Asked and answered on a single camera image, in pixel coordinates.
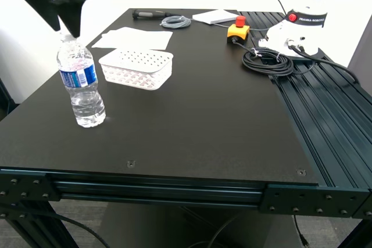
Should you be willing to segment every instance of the cable tie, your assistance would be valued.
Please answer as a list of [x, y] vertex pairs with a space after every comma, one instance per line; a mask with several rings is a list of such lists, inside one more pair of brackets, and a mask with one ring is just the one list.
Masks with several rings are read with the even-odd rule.
[[257, 56], [262, 57], [262, 55], [260, 55], [255, 48], [252, 48], [252, 49], [255, 51], [255, 57], [257, 57]]

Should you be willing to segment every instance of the white paper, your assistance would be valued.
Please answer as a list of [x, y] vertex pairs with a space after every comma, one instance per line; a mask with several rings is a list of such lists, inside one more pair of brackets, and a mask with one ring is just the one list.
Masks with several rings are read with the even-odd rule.
[[156, 49], [163, 51], [167, 48], [171, 36], [171, 31], [144, 31], [123, 27], [102, 34], [102, 38], [93, 45], [93, 48]]
[[226, 12], [225, 10], [214, 10], [206, 13], [193, 15], [192, 18], [203, 23], [224, 23], [225, 21], [235, 20], [238, 15]]

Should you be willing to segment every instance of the bolt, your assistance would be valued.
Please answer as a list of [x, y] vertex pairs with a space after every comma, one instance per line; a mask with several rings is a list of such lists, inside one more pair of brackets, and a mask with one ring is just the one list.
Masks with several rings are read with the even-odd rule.
[[297, 170], [297, 174], [298, 174], [300, 177], [304, 177], [304, 176], [306, 176], [306, 171], [305, 171], [305, 170], [302, 170], [302, 169], [298, 169], [298, 170]]
[[127, 168], [134, 168], [135, 166], [135, 161], [134, 160], [130, 160], [127, 162]]

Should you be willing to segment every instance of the black handle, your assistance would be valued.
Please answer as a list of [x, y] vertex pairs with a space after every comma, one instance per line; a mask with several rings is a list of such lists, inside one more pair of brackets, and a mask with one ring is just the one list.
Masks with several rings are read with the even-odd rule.
[[139, 17], [147, 17], [151, 19], [164, 19], [166, 17], [166, 13], [160, 11], [148, 11], [141, 9], [133, 10], [133, 19], [137, 19]]

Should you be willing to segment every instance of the perforated plastic container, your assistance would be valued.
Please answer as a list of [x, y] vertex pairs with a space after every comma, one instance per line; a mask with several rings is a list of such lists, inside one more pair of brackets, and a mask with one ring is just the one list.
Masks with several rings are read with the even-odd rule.
[[106, 81], [155, 90], [171, 76], [172, 58], [168, 52], [116, 49], [99, 63]]

